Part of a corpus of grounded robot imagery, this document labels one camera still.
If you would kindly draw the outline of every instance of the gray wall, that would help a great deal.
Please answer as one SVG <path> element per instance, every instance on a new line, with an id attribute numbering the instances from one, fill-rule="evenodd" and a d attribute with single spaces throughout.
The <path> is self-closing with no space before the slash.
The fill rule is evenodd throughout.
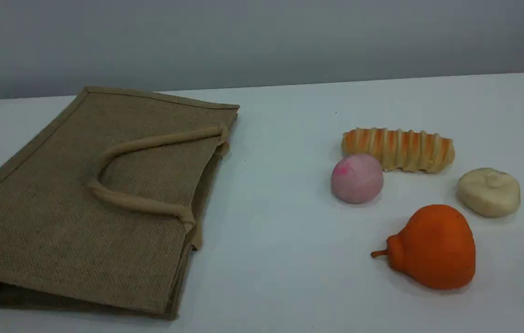
<path id="1" fill-rule="evenodd" d="M 0 0 L 0 98 L 524 72 L 524 0 Z"/>

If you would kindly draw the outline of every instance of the striped bread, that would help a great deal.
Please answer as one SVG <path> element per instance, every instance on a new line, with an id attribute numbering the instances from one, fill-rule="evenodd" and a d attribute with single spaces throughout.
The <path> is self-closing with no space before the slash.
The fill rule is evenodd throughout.
<path id="1" fill-rule="evenodd" d="M 387 129 L 353 129 L 342 137 L 342 152 L 370 154 L 378 159 L 384 170 L 401 168 L 404 171 L 438 173 L 455 158 L 452 139 L 438 133 L 390 131 Z"/>

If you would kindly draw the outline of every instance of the toy food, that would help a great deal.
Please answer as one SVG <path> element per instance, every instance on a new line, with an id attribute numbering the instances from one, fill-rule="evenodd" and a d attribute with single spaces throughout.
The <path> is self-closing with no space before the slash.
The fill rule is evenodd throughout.
<path id="1" fill-rule="evenodd" d="M 390 131 L 388 129 L 353 129 L 342 137 L 342 152 L 370 154 L 385 170 L 438 173 L 455 158 L 452 139 L 425 131 Z"/>
<path id="2" fill-rule="evenodd" d="M 496 169 L 475 169 L 459 179 L 457 198 L 482 216 L 503 217 L 519 209 L 519 182 Z"/>
<path id="3" fill-rule="evenodd" d="M 332 171 L 332 192 L 349 203 L 364 203 L 376 197 L 383 188 L 383 170 L 369 154 L 343 158 Z"/>
<path id="4" fill-rule="evenodd" d="M 463 287 L 475 274 L 475 242 L 459 211 L 444 204 L 419 209 L 399 232 L 387 238 L 389 266 L 432 289 Z"/>

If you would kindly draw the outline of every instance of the white surface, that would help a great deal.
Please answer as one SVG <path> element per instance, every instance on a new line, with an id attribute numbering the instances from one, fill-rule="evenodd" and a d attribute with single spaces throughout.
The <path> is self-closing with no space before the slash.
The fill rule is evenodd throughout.
<path id="1" fill-rule="evenodd" d="M 241 105 L 193 255 L 180 318 L 0 310 L 10 332 L 524 332 L 524 74 L 182 91 Z M 0 101 L 0 165 L 72 97 Z M 454 139 L 439 175 L 386 174 L 365 206 L 338 202 L 329 175 L 342 132 L 389 127 Z M 454 187 L 477 167 L 519 179 L 515 215 L 486 220 Z M 477 244 L 461 293 L 423 289 L 369 253 L 418 208 L 458 207 Z"/>

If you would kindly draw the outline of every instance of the pear stem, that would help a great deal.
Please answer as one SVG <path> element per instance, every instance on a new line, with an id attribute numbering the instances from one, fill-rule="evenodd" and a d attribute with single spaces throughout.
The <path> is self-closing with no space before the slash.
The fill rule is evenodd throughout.
<path id="1" fill-rule="evenodd" d="M 381 251 L 374 251 L 374 252 L 371 252 L 371 257 L 372 258 L 376 258 L 376 257 L 379 257 L 380 255 L 387 255 L 387 250 L 381 250 Z"/>

